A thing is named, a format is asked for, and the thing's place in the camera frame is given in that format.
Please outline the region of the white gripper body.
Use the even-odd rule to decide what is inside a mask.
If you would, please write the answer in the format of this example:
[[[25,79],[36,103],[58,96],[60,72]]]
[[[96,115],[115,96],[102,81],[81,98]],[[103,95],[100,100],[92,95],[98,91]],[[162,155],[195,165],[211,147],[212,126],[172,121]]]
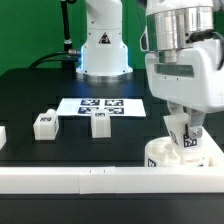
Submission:
[[[219,40],[195,42],[177,52],[176,63],[160,63],[156,53],[145,57],[154,97],[204,113],[224,111],[224,66]]]

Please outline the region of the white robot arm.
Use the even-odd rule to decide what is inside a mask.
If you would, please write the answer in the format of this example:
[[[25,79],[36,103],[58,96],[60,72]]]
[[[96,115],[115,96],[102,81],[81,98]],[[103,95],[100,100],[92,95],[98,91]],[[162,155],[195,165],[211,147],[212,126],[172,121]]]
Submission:
[[[132,69],[122,41],[121,0],[85,0],[87,40],[77,73],[93,82],[116,80]],[[137,0],[145,10],[140,40],[153,96],[172,113],[190,115],[188,133],[202,136],[207,113],[224,111],[224,36],[213,13],[224,0]]]

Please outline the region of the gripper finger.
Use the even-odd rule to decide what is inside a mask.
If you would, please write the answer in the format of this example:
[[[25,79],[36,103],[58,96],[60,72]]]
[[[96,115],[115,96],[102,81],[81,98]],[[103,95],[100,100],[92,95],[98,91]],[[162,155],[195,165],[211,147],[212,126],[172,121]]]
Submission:
[[[188,108],[187,114],[189,115],[188,121],[188,135],[191,138],[202,137],[202,126],[205,120],[206,114],[204,112]]]
[[[181,105],[170,101],[167,102],[167,107],[171,115],[180,114],[183,112],[183,107]]]

